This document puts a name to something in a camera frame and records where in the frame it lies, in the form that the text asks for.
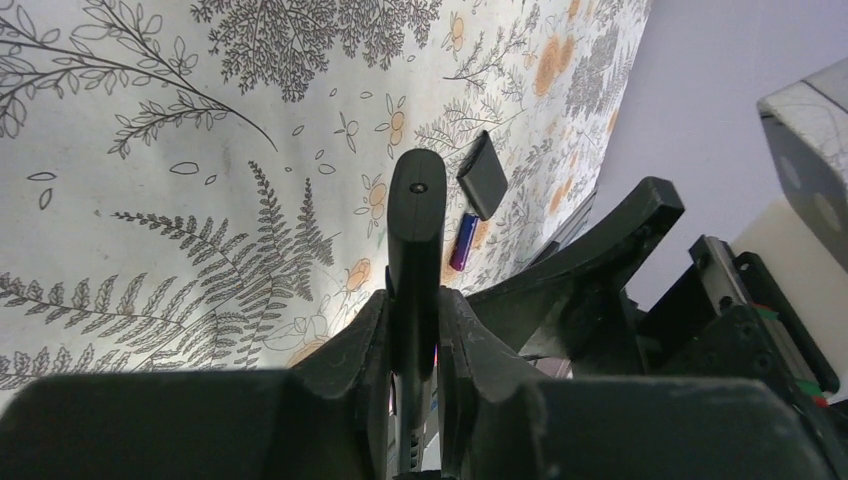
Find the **black remote battery cover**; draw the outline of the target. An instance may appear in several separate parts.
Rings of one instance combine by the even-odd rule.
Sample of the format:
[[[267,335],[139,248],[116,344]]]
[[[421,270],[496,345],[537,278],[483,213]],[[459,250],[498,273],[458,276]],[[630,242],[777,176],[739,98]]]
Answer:
[[[476,215],[483,221],[491,219],[508,190],[508,180],[487,130],[478,136],[456,179]]]

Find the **black remote control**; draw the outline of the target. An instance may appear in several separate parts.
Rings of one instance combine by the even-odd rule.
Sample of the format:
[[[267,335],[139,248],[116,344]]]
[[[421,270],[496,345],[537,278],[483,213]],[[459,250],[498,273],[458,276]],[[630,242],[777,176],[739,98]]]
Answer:
[[[427,149],[412,149],[401,155],[388,196],[386,270],[399,477],[421,469],[425,447],[438,338],[445,205],[442,158]]]

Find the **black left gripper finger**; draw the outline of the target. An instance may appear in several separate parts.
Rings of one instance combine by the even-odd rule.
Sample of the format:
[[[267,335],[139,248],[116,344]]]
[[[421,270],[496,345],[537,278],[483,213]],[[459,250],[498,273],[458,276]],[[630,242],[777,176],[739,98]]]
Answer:
[[[52,376],[1,418],[5,479],[382,479],[389,298],[283,370]]]

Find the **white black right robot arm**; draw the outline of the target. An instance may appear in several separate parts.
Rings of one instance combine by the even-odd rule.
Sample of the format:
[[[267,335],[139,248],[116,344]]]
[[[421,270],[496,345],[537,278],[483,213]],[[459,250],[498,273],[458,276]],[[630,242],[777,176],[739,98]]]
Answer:
[[[684,207],[641,180],[518,275],[443,296],[441,467],[454,479],[843,479],[847,65],[762,98],[791,220],[738,247],[708,235],[648,311],[625,287]]]

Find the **purple battery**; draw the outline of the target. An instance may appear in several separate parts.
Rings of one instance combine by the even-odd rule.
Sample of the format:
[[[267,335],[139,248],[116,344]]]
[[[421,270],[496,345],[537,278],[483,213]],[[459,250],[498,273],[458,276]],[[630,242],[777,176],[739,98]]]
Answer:
[[[449,266],[457,272],[462,272],[466,268],[479,221],[479,217],[473,213],[465,213],[461,219],[449,258]]]

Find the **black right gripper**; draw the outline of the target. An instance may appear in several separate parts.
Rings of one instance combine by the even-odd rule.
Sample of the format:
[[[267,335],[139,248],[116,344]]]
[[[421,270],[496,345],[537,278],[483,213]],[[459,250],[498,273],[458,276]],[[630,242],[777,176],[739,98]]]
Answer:
[[[760,256],[703,236],[649,311],[621,298],[684,211],[671,181],[645,177],[582,236],[469,303],[440,290],[444,476],[834,477],[785,402],[844,431],[846,402],[828,400],[840,380]],[[582,375],[695,378],[561,380],[511,348],[572,359]]]

